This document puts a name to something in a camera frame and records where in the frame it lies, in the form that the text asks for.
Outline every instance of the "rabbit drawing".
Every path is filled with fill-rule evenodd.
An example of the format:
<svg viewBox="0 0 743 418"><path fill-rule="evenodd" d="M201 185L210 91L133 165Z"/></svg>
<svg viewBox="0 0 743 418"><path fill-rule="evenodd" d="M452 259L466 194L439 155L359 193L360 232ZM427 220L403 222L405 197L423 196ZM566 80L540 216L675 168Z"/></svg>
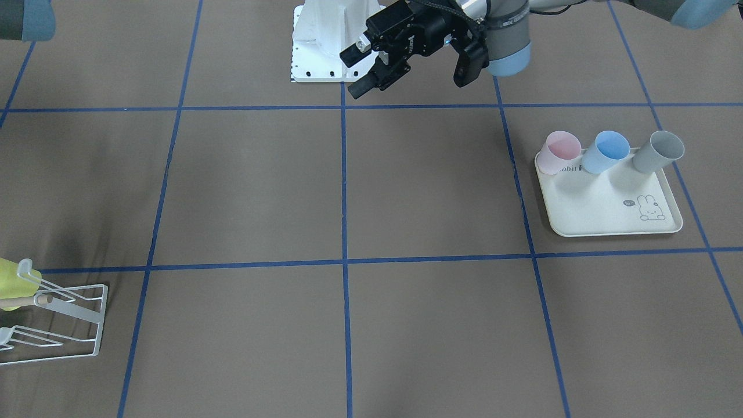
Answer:
<svg viewBox="0 0 743 418"><path fill-rule="evenodd" d="M640 204L640 219L643 221L662 221L666 218L653 195L638 196L637 203Z"/></svg>

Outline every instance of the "cup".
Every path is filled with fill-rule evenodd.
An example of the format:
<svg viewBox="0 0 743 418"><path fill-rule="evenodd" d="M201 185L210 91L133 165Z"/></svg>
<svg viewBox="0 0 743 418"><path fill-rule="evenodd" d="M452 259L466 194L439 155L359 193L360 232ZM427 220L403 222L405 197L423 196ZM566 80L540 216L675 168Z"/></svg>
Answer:
<svg viewBox="0 0 743 418"><path fill-rule="evenodd" d="M570 161L580 155L580 141L575 135L565 131L555 131L547 135L547 141L536 157L536 166L544 174L557 174L567 167Z"/></svg>
<svg viewBox="0 0 743 418"><path fill-rule="evenodd" d="M38 284L31 283L18 277L18 263L0 258L0 299L24 298L33 296L39 288ZM36 277L42 274L32 270ZM17 306L4 307L4 311L18 309Z"/></svg>
<svg viewBox="0 0 743 418"><path fill-rule="evenodd" d="M640 173L653 173L684 156L684 143L668 131L656 131L637 150L632 164Z"/></svg>
<svg viewBox="0 0 743 418"><path fill-rule="evenodd" d="M613 167L629 155L629 142L622 134L603 131L583 154L583 168L592 174L600 174Z"/></svg>

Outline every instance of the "blue cup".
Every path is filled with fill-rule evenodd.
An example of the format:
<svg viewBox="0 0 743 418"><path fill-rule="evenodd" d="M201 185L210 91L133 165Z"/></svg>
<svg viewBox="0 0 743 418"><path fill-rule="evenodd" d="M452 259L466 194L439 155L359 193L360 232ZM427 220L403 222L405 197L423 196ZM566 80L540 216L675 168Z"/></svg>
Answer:
<svg viewBox="0 0 743 418"><path fill-rule="evenodd" d="M600 174L613 167L629 155L629 142L622 134L604 131L596 135L596 141L583 154L583 168L592 174Z"/></svg>

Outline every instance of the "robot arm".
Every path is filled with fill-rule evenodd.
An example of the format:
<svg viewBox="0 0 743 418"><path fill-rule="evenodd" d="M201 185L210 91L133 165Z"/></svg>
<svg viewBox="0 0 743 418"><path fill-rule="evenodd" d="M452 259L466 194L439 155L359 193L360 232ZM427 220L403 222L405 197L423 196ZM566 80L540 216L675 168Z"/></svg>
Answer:
<svg viewBox="0 0 743 418"><path fill-rule="evenodd" d="M55 28L49 0L0 0L0 39L48 41Z"/></svg>
<svg viewBox="0 0 743 418"><path fill-rule="evenodd" d="M619 0L689 29L717 20L738 0ZM356 44L340 53L352 67L372 51L379 56L368 74L348 87L357 99L385 90L410 71L413 55L428 57L446 44L459 54L454 83L465 86L487 68L506 77L526 68L531 56L528 15L569 7L577 0L397 0L366 20Z"/></svg>

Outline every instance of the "black cable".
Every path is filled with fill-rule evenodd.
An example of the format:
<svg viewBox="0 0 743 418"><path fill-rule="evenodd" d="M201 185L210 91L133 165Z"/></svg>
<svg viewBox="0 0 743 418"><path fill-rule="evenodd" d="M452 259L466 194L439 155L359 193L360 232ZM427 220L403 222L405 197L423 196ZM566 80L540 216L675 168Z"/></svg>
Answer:
<svg viewBox="0 0 743 418"><path fill-rule="evenodd" d="M467 26L469 27L470 32L472 33L472 35L475 38L477 38L477 39L484 38L485 26L482 25L482 24L480 24L480 23L478 23L475 19L472 19L471 17L469 17L462 10L456 10L453 7L446 7L446 6L443 6L441 4L432 3L432 2L427 1L427 0L408 0L408 1L410 1L411 3L418 3L418 4L422 5L422 6L430 7L432 9L441 10L443 12L446 12L446 13L451 14L452 16L456 16L456 17L464 20L465 23L467 23Z"/></svg>
<svg viewBox="0 0 743 418"><path fill-rule="evenodd" d="M456 10L454 8L442 6L441 4L432 3L432 2L426 1L426 0L409 0L409 1L412 2L412 3L418 3L418 4L423 5L423 6L426 6L426 7L431 7L432 9L438 9L438 10L447 12L449 14L452 14L454 16L457 16L460 19L463 19L464 21L467 21L467 22L470 22L470 23L474 23L475 25L477 25L477 22L474 19L472 19L471 17L469 17L466 14L464 14L464 12L461 12L461 11Z"/></svg>
<svg viewBox="0 0 743 418"><path fill-rule="evenodd" d="M587 0L581 0L577 3L570 4L562 10L558 10L557 12L540 12L538 10L529 10L529 13L534 13L535 15L542 15L542 16L557 16L559 14L563 14L564 12L568 11L568 9L573 7L574 5L585 3L586 1Z"/></svg>

